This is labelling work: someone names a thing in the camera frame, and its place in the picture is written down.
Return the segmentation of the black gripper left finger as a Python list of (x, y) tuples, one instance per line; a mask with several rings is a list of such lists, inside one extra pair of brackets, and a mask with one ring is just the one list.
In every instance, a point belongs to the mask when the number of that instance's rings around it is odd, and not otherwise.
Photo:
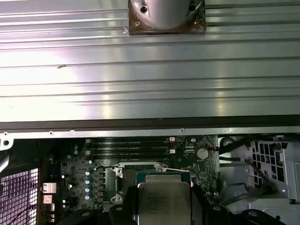
[(59, 225), (136, 225), (138, 188), (130, 186), (122, 204), (100, 212), (99, 210), (78, 210), (58, 222)]

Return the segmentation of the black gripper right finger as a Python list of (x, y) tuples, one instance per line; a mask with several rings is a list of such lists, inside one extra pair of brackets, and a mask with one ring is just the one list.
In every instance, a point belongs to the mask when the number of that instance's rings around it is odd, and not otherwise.
[(253, 214), (233, 214), (218, 204), (210, 204), (200, 186), (191, 187), (191, 215), (196, 225), (266, 225), (266, 219)]

